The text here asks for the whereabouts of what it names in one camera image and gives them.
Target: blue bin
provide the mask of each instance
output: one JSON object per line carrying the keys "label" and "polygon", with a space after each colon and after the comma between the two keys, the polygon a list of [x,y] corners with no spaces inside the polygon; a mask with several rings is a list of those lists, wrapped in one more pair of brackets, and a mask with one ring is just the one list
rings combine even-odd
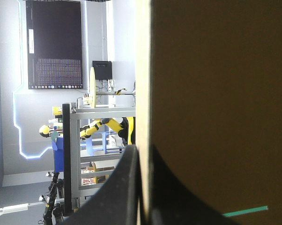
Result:
{"label": "blue bin", "polygon": [[57,141],[52,141],[53,157],[55,163],[55,172],[64,171],[64,146],[63,137],[57,137]]}

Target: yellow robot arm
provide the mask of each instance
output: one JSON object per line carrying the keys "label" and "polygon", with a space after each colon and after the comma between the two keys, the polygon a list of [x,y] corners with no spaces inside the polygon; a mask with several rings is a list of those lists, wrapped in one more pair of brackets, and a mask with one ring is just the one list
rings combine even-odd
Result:
{"label": "yellow robot arm", "polygon": [[84,126],[80,132],[81,138],[89,138],[91,135],[93,135],[96,131],[99,130],[99,128],[103,124],[100,120],[94,120],[92,123],[90,123],[87,126]]}

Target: black cable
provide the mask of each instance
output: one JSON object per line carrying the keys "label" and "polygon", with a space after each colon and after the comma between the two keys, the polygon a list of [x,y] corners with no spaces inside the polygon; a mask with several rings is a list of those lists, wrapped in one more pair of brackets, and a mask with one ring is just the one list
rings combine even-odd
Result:
{"label": "black cable", "polygon": [[87,94],[87,92],[82,92],[82,91],[79,91],[79,90],[77,90],[77,89],[74,89],[74,90],[76,90],[76,91],[78,91],[78,92],[80,92],[80,93],[83,93],[83,94]]}

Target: metal frame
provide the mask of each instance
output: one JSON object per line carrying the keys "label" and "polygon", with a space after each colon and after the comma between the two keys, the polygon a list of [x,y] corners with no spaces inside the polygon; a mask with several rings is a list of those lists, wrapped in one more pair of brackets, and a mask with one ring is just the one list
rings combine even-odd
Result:
{"label": "metal frame", "polygon": [[71,179],[71,185],[66,182],[66,185],[70,187],[65,187],[66,189],[71,190],[71,195],[66,196],[65,200],[71,199],[71,206],[66,204],[65,208],[73,210],[80,207],[80,198],[93,195],[103,184],[95,184],[89,186],[82,186],[82,178],[103,176],[112,174],[113,170],[93,172],[81,174],[82,164],[88,162],[96,161],[106,161],[113,159],[120,159],[122,154],[108,154],[101,156],[90,156],[81,158],[81,146],[80,146],[80,120],[84,119],[98,119],[98,118],[122,118],[122,117],[134,117],[135,116],[135,107],[126,107],[126,108],[95,108],[95,109],[76,109],[70,113],[70,105],[63,104],[63,132],[67,134],[69,129],[69,140],[70,146],[67,147],[68,136],[64,135],[64,153],[65,156],[70,156],[70,165],[65,164],[64,168],[66,171],[66,176]]}

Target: monitor screen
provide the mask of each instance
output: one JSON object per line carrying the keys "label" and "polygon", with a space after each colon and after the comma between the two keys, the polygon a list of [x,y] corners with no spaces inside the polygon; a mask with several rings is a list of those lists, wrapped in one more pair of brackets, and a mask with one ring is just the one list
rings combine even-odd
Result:
{"label": "monitor screen", "polygon": [[111,61],[92,61],[96,80],[112,79],[112,62]]}
{"label": "monitor screen", "polygon": [[82,89],[81,3],[27,1],[29,89]]}

